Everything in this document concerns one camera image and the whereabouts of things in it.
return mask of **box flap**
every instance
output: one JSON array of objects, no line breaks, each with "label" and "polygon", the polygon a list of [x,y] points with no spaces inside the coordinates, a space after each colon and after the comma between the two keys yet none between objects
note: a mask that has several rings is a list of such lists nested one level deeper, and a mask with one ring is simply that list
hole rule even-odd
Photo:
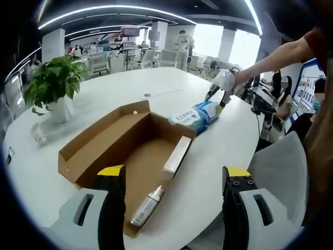
[{"label": "box flap", "polygon": [[137,103],[130,103],[119,108],[122,115],[133,114],[135,111],[138,114],[150,112],[149,101],[141,101]]},{"label": "box flap", "polygon": [[76,181],[113,143],[148,114],[125,115],[82,146],[67,161],[72,180]]},{"label": "box flap", "polygon": [[75,182],[112,143],[149,114],[149,102],[117,108],[80,133],[59,152],[58,171]]}]

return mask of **white round table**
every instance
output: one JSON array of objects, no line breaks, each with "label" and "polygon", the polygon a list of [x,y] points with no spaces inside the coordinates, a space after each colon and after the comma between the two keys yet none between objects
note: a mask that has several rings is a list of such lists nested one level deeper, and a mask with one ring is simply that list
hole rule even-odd
[{"label": "white round table", "polygon": [[[59,208],[76,187],[58,173],[58,152],[72,138],[115,108],[140,101],[150,93],[150,108],[163,116],[202,102],[210,83],[175,68],[153,68],[116,73],[81,83],[74,96],[75,115],[62,125],[24,112],[9,127],[4,152],[15,155],[8,167],[24,208],[38,227],[51,226]],[[216,95],[221,98],[222,91]],[[39,146],[30,135],[41,122],[48,142]],[[259,122],[251,106],[233,96],[219,119],[198,136],[156,211],[135,239],[124,236],[126,250],[179,250],[199,235],[222,210],[222,167],[247,169],[259,139]]]}]

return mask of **hand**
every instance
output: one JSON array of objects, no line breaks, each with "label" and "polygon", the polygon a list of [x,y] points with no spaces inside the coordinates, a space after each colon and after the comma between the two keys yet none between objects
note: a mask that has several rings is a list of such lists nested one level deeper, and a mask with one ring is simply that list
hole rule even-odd
[{"label": "hand", "polygon": [[238,71],[235,72],[235,84],[241,85],[243,83],[247,83],[250,80],[250,77],[248,77],[244,71]]}]

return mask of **human arm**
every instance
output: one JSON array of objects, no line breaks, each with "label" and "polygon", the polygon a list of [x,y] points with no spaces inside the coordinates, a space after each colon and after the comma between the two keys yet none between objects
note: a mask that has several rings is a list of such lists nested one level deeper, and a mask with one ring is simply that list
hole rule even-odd
[{"label": "human arm", "polygon": [[273,81],[271,81],[271,82],[266,82],[266,84],[269,85],[269,86],[273,86]]},{"label": "human arm", "polygon": [[285,43],[250,68],[236,72],[235,82],[237,85],[240,85],[261,73],[275,71],[313,57],[314,55],[309,44],[305,38],[302,37],[297,41]]},{"label": "human arm", "polygon": [[273,116],[276,118],[280,118],[282,120],[286,120],[288,118],[288,116],[290,115],[290,112],[291,112],[291,103],[288,103],[287,107],[284,111],[276,112],[273,114]]}]

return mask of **cardboard box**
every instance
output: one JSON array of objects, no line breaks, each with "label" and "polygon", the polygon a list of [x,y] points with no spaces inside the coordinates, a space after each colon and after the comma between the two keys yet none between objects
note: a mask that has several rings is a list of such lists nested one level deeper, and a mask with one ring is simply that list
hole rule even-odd
[{"label": "cardboard box", "polygon": [[58,170],[72,183],[90,188],[99,171],[124,164],[124,233],[134,238],[139,229],[130,219],[150,192],[171,183],[163,167],[182,136],[194,139],[196,133],[154,114],[148,101],[132,103],[104,116],[61,149]]}]

